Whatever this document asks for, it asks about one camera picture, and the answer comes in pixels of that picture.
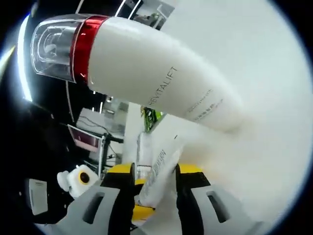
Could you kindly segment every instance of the clear plastic cap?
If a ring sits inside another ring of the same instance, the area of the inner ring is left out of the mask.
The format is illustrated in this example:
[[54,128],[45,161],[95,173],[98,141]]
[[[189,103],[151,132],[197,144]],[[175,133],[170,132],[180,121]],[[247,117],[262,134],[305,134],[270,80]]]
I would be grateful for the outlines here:
[[74,82],[71,76],[71,48],[77,30],[90,15],[72,14],[49,18],[35,29],[31,60],[37,74]]

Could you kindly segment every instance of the white tube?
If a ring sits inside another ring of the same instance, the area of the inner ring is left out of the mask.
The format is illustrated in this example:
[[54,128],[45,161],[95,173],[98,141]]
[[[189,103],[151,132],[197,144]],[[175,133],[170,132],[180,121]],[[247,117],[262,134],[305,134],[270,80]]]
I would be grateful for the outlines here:
[[88,86],[218,130],[238,127],[244,115],[240,98],[208,61],[165,33],[119,17],[98,30]]

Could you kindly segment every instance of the computer screen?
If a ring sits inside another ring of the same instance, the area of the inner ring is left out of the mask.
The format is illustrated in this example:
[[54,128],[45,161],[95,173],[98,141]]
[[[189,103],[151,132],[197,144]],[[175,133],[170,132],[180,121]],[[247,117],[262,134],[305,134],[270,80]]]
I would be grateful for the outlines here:
[[97,152],[98,147],[101,143],[101,138],[95,135],[92,135],[86,131],[83,131],[77,127],[67,125],[72,135],[73,140],[75,141],[76,146],[86,149],[90,152]]

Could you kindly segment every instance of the white bottle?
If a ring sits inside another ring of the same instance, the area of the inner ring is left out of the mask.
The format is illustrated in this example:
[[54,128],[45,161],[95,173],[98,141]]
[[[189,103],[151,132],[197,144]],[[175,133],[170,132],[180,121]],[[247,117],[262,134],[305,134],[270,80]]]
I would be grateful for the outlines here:
[[217,130],[242,122],[239,96],[213,65],[138,22],[86,15],[51,18],[35,29],[31,53],[38,74],[84,81],[93,91]]

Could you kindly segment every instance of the red band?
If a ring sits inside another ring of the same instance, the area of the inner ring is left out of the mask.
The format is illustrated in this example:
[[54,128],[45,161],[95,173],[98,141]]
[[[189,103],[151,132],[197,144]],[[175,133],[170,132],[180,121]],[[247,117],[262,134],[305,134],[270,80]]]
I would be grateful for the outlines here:
[[76,43],[72,44],[70,53],[70,63],[73,66],[71,72],[76,82],[88,83],[88,66],[93,41],[100,26],[108,18],[108,16],[91,16],[84,21],[80,29],[77,28]]

